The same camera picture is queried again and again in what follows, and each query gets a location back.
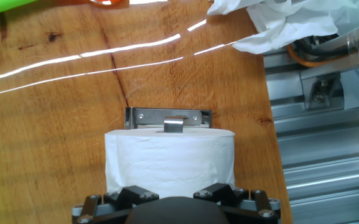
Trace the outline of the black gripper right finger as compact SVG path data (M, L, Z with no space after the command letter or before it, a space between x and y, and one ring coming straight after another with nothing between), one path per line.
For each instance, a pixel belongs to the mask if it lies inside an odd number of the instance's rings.
M264 190L247 190L216 183L193 194L194 199L215 203L229 223L280 224L281 202Z

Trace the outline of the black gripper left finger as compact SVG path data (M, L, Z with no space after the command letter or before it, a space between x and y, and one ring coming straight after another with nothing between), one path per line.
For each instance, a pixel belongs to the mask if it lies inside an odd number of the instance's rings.
M119 192L89 195L83 204L72 207L73 224L122 224L136 205L159 200L157 193L136 185Z

